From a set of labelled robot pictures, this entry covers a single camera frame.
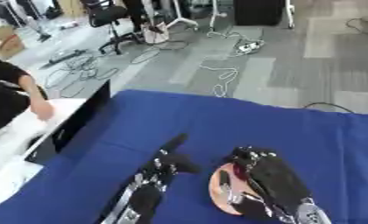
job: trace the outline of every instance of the office chair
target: office chair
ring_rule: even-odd
[[[141,44],[136,34],[133,32],[119,36],[115,30],[114,25],[119,25],[119,18],[127,18],[128,12],[122,6],[117,6],[113,3],[113,0],[104,0],[99,2],[98,0],[81,0],[88,11],[88,21],[92,27],[100,27],[109,25],[113,33],[113,38],[99,48],[102,54],[105,54],[105,48],[107,46],[114,46],[116,54],[122,54],[118,45],[124,41],[135,41],[137,44]]]

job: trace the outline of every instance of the orange disc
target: orange disc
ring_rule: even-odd
[[[245,181],[236,177],[233,171],[233,164],[224,164],[219,167],[211,176],[209,182],[209,194],[214,204],[227,214],[241,215],[231,205],[228,204],[228,198],[223,194],[223,190],[219,186],[219,171],[226,171],[230,175],[230,184],[234,193],[247,192],[258,196]]]

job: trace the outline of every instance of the person's arm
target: person's arm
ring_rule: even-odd
[[[18,84],[29,95],[30,109],[40,120],[45,121],[53,116],[52,105],[44,99],[30,75],[20,76]]]
[[[34,79],[24,70],[0,60],[0,81],[18,84],[30,96],[30,107],[39,119],[47,120],[53,116],[53,107],[45,101]]]

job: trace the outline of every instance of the blue tablecloth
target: blue tablecloth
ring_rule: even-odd
[[[153,223],[257,223],[220,212],[208,194],[221,158],[247,144],[276,150],[334,223],[368,223],[368,115],[124,91],[0,206],[0,224],[93,223],[120,183],[182,132],[179,151],[202,173],[175,179]]]

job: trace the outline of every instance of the black sleeve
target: black sleeve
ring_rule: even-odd
[[[19,78],[22,75],[27,75],[27,72],[17,66],[0,60],[0,81],[18,84]]]

